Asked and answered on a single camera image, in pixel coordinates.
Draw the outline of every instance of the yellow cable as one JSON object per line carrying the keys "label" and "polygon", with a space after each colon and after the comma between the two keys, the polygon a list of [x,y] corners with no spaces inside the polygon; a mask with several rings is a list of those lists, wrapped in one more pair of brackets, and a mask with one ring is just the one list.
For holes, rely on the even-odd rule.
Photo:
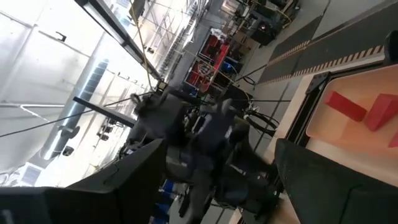
{"label": "yellow cable", "polygon": [[139,28],[139,25],[138,25],[138,20],[137,20],[136,14],[134,13],[133,8],[131,8],[131,12],[132,12],[132,19],[134,20],[134,23],[137,26],[139,41],[141,42],[141,46],[142,46],[142,53],[144,55],[144,65],[145,65],[145,70],[147,71],[149,88],[150,88],[151,91],[154,91],[154,89],[152,88],[152,84],[150,83],[150,75],[149,75],[149,72],[148,72],[147,57],[145,56],[145,46],[144,46],[144,41],[142,41],[141,31],[140,31],[140,28]]}

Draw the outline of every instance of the warning stripe tape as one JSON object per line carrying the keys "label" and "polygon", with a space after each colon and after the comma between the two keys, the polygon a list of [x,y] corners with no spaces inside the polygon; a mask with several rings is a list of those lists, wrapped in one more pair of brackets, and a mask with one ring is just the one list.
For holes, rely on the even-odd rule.
{"label": "warning stripe tape", "polygon": [[303,48],[304,48],[305,46],[307,46],[309,43],[310,43],[309,40],[302,42],[301,44],[295,46],[294,48],[292,48],[292,49],[286,51],[285,53],[281,54],[280,56],[278,56],[278,57],[272,59],[271,61],[269,61],[269,62],[268,62],[268,65],[275,64],[275,63],[277,63],[277,62],[279,62],[279,61],[281,61],[281,60],[287,58],[288,56],[292,55],[292,54],[295,53],[296,51],[303,49]]}
{"label": "warning stripe tape", "polygon": [[315,72],[321,72],[323,70],[335,67],[335,66],[339,66],[342,65],[344,63],[349,63],[364,57],[368,57],[370,55],[374,55],[374,54],[379,54],[381,52],[384,51],[384,46],[383,45],[378,45],[376,47],[371,47],[370,49],[367,50],[362,50],[360,52],[356,52],[354,54],[348,55],[348,56],[344,56],[341,57],[339,59],[335,59],[335,60],[331,60],[329,62],[325,62],[323,64],[320,65],[316,65],[316,66],[312,66],[310,68],[306,68],[303,70],[299,70],[294,72],[291,75],[284,75],[283,77],[278,77],[278,78],[274,78],[272,80],[268,80],[266,82],[264,82],[264,84],[270,84],[270,83],[275,83],[275,82],[279,82],[279,81],[284,81],[284,80],[288,80],[290,78],[293,77],[299,77],[302,75],[308,75],[310,73],[315,73]]}

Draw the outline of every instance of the silver duct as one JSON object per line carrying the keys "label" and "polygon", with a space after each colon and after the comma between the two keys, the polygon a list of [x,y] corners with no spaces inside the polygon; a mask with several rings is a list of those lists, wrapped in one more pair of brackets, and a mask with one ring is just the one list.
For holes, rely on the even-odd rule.
{"label": "silver duct", "polygon": [[[64,118],[73,114],[84,112],[86,107],[74,102],[73,97],[78,96],[86,101],[89,101],[93,96],[93,93],[100,83],[100,80],[109,64],[109,60],[107,58],[103,58],[104,54],[101,52],[103,45],[107,43],[107,37],[108,35],[104,32],[90,59],[84,67],[74,89],[69,96],[69,99],[65,103],[64,109],[60,113],[59,118]],[[55,156],[58,156],[62,152],[69,140],[69,137],[62,134],[60,127],[67,127],[69,130],[74,130],[79,122],[80,117],[81,115],[55,123],[49,137],[43,145],[43,148],[39,152],[41,158],[49,160]]]}

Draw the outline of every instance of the red cube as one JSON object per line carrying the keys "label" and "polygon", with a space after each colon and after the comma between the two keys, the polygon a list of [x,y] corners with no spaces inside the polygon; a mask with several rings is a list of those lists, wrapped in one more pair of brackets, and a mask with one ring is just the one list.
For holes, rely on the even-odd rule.
{"label": "red cube", "polygon": [[377,131],[398,113],[398,96],[380,94],[365,118],[365,125],[371,131]]}

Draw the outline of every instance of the red block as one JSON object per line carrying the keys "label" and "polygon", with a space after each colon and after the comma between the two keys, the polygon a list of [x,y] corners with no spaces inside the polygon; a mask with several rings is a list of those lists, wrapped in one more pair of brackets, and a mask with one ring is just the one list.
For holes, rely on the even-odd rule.
{"label": "red block", "polygon": [[391,139],[390,144],[388,145],[388,147],[398,147],[398,132]]}
{"label": "red block", "polygon": [[336,91],[330,91],[325,97],[325,103],[331,108],[339,111],[353,121],[360,122],[365,118],[366,109],[351,100],[343,97]]}
{"label": "red block", "polygon": [[398,113],[398,96],[380,94],[365,118],[365,125],[377,131]]}

